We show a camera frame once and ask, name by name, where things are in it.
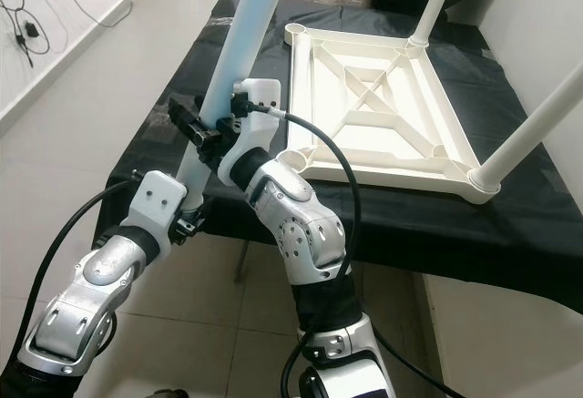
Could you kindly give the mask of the grey metal table leg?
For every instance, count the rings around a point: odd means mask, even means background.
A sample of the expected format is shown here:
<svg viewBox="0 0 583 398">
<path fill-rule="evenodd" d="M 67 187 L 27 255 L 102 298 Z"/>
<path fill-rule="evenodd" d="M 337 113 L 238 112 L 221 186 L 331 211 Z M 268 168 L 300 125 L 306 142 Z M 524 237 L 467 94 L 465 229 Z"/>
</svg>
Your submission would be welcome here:
<svg viewBox="0 0 583 398">
<path fill-rule="evenodd" d="M 233 282 L 241 282 L 242 278 L 244 278 L 244 269 L 247 261 L 247 255 L 249 255 L 250 249 L 250 242 L 244 241 L 242 243 L 239 256 L 236 260 L 236 266 L 234 266 L 233 274 L 232 274 L 232 281 Z"/>
</svg>

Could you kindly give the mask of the white plastic table top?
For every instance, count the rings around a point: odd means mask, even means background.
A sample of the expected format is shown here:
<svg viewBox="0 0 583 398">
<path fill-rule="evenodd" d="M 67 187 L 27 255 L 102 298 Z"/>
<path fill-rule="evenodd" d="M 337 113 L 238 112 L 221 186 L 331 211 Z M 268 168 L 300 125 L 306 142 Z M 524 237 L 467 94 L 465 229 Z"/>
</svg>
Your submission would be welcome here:
<svg viewBox="0 0 583 398">
<path fill-rule="evenodd" d="M 286 26 L 287 111 L 315 125 L 362 185 L 440 191 L 482 205 L 500 191 L 479 161 L 426 47 L 405 37 Z"/>
</svg>

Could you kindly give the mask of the black tablecloth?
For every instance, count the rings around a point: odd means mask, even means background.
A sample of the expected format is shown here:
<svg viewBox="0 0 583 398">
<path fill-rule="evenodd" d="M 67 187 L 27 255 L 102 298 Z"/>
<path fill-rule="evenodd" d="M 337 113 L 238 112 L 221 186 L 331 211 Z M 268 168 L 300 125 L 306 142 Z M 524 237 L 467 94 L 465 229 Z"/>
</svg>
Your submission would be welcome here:
<svg viewBox="0 0 583 398">
<path fill-rule="evenodd" d="M 212 16 L 233 16 L 240 0 L 218 0 Z M 291 49 L 282 30 L 297 23 L 359 35 L 408 36 L 416 16 L 373 8 L 280 0 L 251 77 L 289 77 Z M 229 26 L 201 27 L 166 88 L 107 174 L 106 185 L 134 170 L 174 174 L 188 141 L 172 126 L 167 102 L 192 107 L 204 95 Z M 472 25 L 438 22 L 428 56 L 476 156 L 488 158 L 527 118 L 482 33 Z M 209 218 L 201 232 L 274 244 L 236 187 L 212 180 Z M 512 170 L 485 205 L 451 194 L 361 186 L 361 236 L 355 260 L 553 300 L 583 314 L 583 212 L 553 160 L 537 147 Z"/>
</svg>

